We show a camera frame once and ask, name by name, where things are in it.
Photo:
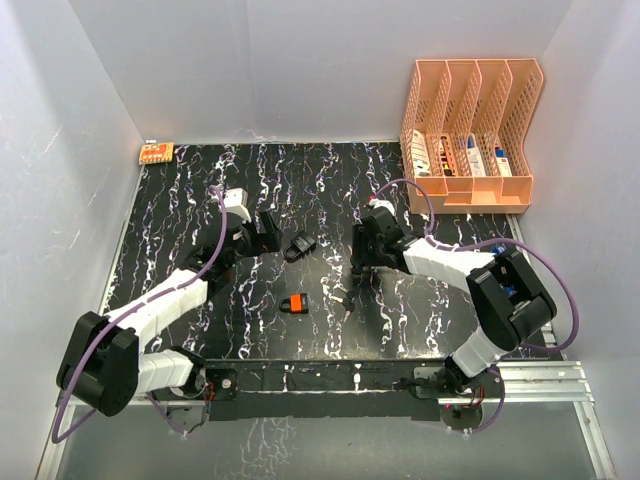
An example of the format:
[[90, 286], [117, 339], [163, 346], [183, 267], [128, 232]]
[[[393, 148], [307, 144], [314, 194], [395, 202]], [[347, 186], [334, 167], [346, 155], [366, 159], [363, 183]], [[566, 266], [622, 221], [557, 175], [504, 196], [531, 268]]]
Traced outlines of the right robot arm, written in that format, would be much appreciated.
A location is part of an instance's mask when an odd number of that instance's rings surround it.
[[434, 278], [470, 295], [478, 326], [443, 366], [416, 388], [471, 395], [482, 374], [517, 350], [557, 314], [557, 306], [529, 261], [511, 243], [496, 253], [439, 244], [406, 233], [386, 207], [370, 210], [352, 228], [352, 270], [386, 267]]

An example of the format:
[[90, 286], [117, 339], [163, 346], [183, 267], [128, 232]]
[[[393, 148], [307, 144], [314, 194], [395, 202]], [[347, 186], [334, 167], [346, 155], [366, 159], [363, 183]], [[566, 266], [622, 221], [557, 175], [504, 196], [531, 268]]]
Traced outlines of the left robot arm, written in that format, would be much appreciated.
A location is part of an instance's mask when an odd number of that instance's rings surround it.
[[206, 387], [204, 361], [181, 347], [148, 353], [146, 346], [171, 323], [212, 301], [236, 264], [281, 247], [282, 232], [268, 211], [259, 222], [229, 214], [224, 234], [196, 247], [162, 283], [104, 315], [82, 315], [72, 332], [56, 384], [107, 417], [132, 398], [171, 389], [194, 399]]

